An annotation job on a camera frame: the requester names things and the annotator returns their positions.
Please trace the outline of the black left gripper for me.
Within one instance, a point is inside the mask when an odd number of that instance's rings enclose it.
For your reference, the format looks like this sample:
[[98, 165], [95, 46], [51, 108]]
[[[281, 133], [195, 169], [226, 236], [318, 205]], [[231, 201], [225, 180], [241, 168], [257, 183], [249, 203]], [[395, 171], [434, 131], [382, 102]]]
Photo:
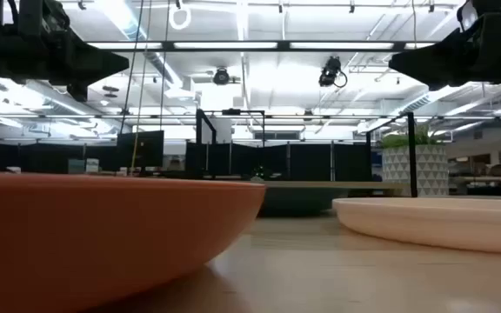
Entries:
[[[15, 81], [40, 79], [63, 85], [63, 67], [57, 58], [62, 47], [62, 31], [24, 38], [0, 30], [0, 77]], [[67, 91], [82, 103], [88, 99], [89, 84], [130, 67], [128, 58], [84, 43], [68, 46], [63, 61]]]

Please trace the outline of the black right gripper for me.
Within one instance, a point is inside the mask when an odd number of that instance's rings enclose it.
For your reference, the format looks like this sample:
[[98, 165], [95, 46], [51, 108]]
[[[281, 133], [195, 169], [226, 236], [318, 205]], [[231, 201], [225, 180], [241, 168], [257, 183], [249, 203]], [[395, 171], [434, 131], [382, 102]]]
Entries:
[[488, 12], [462, 21], [466, 44], [439, 42], [428, 47], [395, 54], [389, 67], [426, 84], [429, 91], [442, 86], [461, 86], [458, 74], [465, 54], [465, 78], [474, 82], [501, 83], [501, 13]]

